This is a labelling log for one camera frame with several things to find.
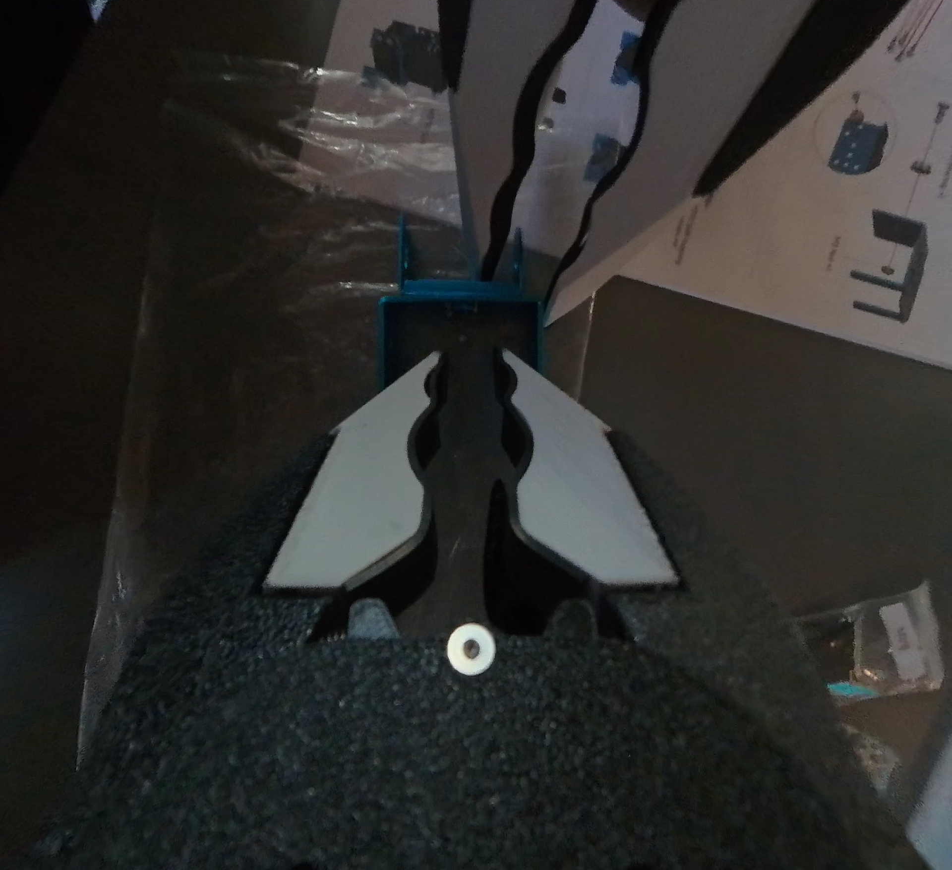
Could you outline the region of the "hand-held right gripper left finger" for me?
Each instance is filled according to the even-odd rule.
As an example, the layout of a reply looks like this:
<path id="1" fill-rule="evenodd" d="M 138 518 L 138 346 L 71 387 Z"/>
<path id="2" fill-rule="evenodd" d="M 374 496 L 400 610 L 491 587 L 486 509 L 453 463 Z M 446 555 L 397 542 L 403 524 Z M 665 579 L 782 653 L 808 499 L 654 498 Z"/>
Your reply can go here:
<path id="1" fill-rule="evenodd" d="M 343 420 L 263 581 L 272 595 L 349 607 L 386 602 L 398 617 L 432 584 L 432 501 L 417 436 L 436 410 L 435 351 Z"/>

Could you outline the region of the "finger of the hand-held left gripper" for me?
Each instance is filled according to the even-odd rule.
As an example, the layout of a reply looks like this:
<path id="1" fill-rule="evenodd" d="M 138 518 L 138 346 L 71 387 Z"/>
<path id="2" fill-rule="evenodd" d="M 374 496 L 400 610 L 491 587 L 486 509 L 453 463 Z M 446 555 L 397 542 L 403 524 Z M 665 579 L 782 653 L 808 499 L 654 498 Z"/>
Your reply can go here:
<path id="1" fill-rule="evenodd" d="M 691 197 L 817 0 L 660 0 L 633 61 L 630 141 L 594 186 L 546 292 L 565 316 Z"/>
<path id="2" fill-rule="evenodd" d="M 462 227 L 493 279 L 536 153 L 544 91 L 597 0 L 448 0 L 448 102 Z"/>

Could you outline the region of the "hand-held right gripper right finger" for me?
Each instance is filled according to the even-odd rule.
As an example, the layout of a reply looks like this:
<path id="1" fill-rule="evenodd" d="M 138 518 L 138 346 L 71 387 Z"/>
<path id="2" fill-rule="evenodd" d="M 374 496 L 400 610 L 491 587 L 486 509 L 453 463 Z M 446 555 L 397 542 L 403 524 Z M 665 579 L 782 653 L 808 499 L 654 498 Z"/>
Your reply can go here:
<path id="1" fill-rule="evenodd" d="M 613 447 L 611 428 L 511 351 L 494 356 L 508 467 L 493 486 L 483 555 L 489 622 L 540 636 L 585 602 L 614 634 L 609 598 L 681 576 Z"/>

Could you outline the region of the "large blue metal U bracket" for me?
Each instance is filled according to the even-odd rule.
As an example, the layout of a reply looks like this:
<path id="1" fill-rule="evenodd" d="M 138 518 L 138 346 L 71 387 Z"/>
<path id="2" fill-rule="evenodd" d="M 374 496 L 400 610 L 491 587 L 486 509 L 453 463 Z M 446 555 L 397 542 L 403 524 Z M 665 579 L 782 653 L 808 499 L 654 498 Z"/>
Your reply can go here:
<path id="1" fill-rule="evenodd" d="M 386 388 L 433 353 L 449 365 L 508 351 L 540 371 L 540 302 L 505 290 L 487 295 L 401 293 L 378 304 L 378 373 Z"/>

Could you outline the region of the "small blue flanged metal bracket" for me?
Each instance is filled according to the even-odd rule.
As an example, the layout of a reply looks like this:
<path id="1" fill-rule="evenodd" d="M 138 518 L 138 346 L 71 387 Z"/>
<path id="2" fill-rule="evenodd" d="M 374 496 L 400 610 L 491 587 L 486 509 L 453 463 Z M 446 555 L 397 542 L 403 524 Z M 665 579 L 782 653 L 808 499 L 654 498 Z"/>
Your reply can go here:
<path id="1" fill-rule="evenodd" d="M 397 285 L 405 298 L 467 304 L 529 302 L 525 293 L 525 245 L 521 228 L 515 230 L 510 260 L 512 280 L 508 282 L 411 278 L 411 234 L 405 214 L 399 214 Z"/>

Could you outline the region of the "white printed instruction sheet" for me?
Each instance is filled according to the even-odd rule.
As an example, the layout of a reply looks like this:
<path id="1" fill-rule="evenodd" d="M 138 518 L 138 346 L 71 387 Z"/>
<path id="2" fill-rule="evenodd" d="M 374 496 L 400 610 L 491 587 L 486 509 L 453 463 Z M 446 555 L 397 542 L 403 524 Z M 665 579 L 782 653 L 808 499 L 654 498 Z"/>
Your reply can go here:
<path id="1" fill-rule="evenodd" d="M 460 225 L 460 202 L 441 78 L 436 0 L 341 0 L 327 56 L 339 78 L 314 105 L 341 143 L 315 139 L 303 160 L 331 189 L 407 214 Z M 542 112 L 538 162 L 514 220 L 530 247 L 565 247 L 569 223 L 634 126 L 637 92 L 625 72 L 644 24 L 612 0 L 598 0 L 584 35 L 562 65 L 556 99 Z M 619 274 L 838 337 L 892 347 L 950 364 L 950 124 L 933 154 L 916 164 L 909 213 L 934 226 L 934 271 L 921 312 L 900 340 L 872 318 L 910 309 L 911 289 L 889 293 L 849 275 L 901 281 L 911 247 L 874 235 L 874 208 L 902 214 L 911 190 L 914 133 L 925 137 L 927 104 L 950 93 L 950 0 L 908 0 L 845 76 L 823 91 L 791 128 L 711 197 L 685 198 L 649 227 L 636 249 L 618 249 L 593 276 L 592 294 Z"/>

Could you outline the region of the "clear plastic bag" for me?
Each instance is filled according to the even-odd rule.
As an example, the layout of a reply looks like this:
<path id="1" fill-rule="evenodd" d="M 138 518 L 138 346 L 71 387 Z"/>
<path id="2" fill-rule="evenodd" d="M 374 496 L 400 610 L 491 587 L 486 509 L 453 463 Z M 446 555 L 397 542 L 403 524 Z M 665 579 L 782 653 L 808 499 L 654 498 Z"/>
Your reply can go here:
<path id="1" fill-rule="evenodd" d="M 89 644 L 106 677 L 219 523 L 374 392 L 400 215 L 421 277 L 469 272 L 445 93 L 183 51 L 159 138 Z"/>

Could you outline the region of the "pile of small screw bags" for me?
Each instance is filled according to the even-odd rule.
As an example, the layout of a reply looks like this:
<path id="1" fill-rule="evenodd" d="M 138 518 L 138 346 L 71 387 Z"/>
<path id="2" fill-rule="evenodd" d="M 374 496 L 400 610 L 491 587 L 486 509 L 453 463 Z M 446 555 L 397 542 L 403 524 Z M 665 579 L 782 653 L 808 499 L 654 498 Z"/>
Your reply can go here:
<path id="1" fill-rule="evenodd" d="M 932 693 L 944 684 L 941 630 L 928 580 L 796 622 L 839 706 Z"/>

